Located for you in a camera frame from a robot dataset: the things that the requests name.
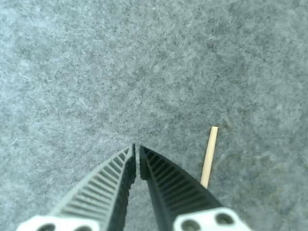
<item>gray carpet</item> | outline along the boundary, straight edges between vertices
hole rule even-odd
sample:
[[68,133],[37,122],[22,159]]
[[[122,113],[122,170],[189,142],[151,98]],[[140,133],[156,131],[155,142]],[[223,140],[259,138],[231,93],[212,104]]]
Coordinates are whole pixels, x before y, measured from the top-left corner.
[[[306,0],[2,0],[0,228],[136,142],[255,230],[308,228]],[[157,230],[136,180],[125,231]]]

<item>wooden dowel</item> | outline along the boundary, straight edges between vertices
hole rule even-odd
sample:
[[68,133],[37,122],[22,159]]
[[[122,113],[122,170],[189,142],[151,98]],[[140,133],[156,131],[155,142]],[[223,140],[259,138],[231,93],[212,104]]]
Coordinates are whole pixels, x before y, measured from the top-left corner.
[[201,184],[207,189],[208,181],[210,179],[211,167],[213,162],[215,144],[217,139],[218,127],[212,127],[210,132],[210,137],[208,139],[205,159],[203,163]]

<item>wooden stick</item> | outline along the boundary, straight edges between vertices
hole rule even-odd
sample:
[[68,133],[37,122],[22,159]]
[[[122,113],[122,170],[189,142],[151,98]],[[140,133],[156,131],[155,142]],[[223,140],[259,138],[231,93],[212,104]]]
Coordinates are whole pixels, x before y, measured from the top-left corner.
[[212,167],[212,162],[213,162],[217,133],[218,133],[218,127],[212,127],[210,137],[208,139],[205,159],[203,163],[201,184],[206,189],[208,187],[208,181],[210,179],[210,173],[211,173],[211,167]]

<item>screw hole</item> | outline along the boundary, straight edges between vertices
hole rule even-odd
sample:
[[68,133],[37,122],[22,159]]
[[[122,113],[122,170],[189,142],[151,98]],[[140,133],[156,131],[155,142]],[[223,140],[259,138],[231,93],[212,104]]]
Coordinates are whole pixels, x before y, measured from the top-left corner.
[[88,226],[81,226],[81,227],[75,229],[74,231],[92,231],[92,229]]
[[182,223],[182,229],[184,231],[199,231],[200,225],[194,220],[186,220]]
[[45,224],[39,227],[37,231],[54,231],[56,226],[54,224]]
[[232,217],[224,213],[218,214],[216,216],[216,221],[218,224],[223,224],[223,225],[230,225],[234,223]]

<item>ribbed gripper pad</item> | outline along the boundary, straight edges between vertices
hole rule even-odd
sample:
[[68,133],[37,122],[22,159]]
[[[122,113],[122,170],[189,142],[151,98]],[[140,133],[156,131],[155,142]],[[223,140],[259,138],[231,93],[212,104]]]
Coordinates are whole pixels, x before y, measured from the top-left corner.
[[129,189],[135,178],[135,147],[132,145],[97,166],[50,215],[92,219],[99,222],[101,231],[122,230]]
[[141,178],[147,180],[158,227],[172,230],[177,215],[222,206],[196,179],[162,155],[140,147]]

